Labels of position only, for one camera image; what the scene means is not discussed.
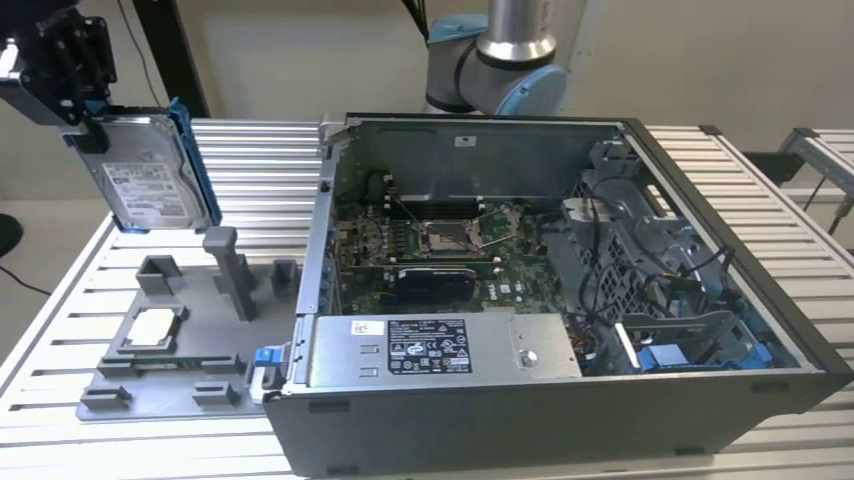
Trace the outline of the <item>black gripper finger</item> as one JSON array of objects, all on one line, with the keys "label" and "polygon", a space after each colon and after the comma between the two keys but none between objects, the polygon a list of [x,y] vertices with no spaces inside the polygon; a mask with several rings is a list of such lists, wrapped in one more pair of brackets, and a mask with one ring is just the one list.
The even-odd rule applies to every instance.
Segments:
[{"label": "black gripper finger", "polygon": [[81,17],[77,26],[77,77],[86,103],[110,102],[117,73],[109,31],[102,17]]},{"label": "black gripper finger", "polygon": [[34,124],[58,130],[65,144],[80,153],[105,153],[108,136],[82,104],[62,102],[46,94],[46,87],[20,79],[1,80],[1,100]]}]

